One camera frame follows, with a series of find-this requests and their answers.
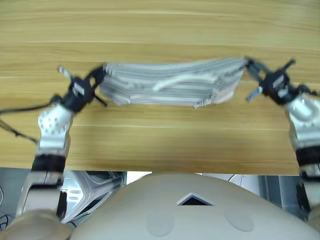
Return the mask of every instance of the gray striped fabric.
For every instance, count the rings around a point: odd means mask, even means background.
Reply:
[[[117,105],[194,106],[229,100],[247,60],[225,58],[177,64],[109,63],[100,91]]]

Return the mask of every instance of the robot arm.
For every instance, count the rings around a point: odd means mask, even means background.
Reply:
[[[296,186],[297,200],[308,213],[309,224],[320,232],[320,100],[311,97],[318,94],[307,86],[290,84],[286,70],[294,63],[291,60],[272,72],[262,63],[249,59],[247,70],[259,82],[259,87],[247,100],[262,93],[284,107],[302,180]],[[260,71],[266,74],[265,79],[259,77]]]
[[[105,66],[89,73],[85,79],[72,76],[62,66],[58,71],[69,77],[71,84],[60,103],[42,112],[38,118],[41,138],[37,145],[31,172],[28,174],[17,206],[19,216],[30,210],[48,209],[62,219],[67,210],[67,194],[58,189],[63,184],[66,158],[70,147],[69,130],[74,116],[94,98],[103,79]],[[91,86],[90,79],[95,78]]]

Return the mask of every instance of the gray floor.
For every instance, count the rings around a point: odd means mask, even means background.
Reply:
[[[15,216],[18,200],[22,191],[24,180],[30,170],[19,168],[0,168],[0,187],[3,190],[3,202],[0,205],[0,217],[9,214]],[[150,172],[129,172],[128,183],[134,182]],[[303,218],[299,210],[296,196],[295,184],[299,181],[296,176],[258,176],[246,174],[215,174],[200,173],[204,176],[230,180],[248,191],[261,196],[276,204],[288,212]],[[75,221],[78,226],[86,218]]]

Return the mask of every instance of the wooden table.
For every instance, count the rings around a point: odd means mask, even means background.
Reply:
[[[319,89],[319,0],[2,0],[0,108],[63,94],[64,64],[84,76],[102,62],[167,63],[251,56],[272,68],[291,57],[295,83]],[[67,168],[297,174],[283,109],[246,74],[234,98],[192,107],[93,102],[74,121]],[[39,136],[39,112],[2,116]],[[0,131],[0,167],[29,168],[35,146]]]

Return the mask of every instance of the towel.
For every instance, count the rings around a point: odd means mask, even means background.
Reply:
[[[220,104],[232,98],[246,63],[240,57],[171,64],[108,63],[100,91],[119,106]]]

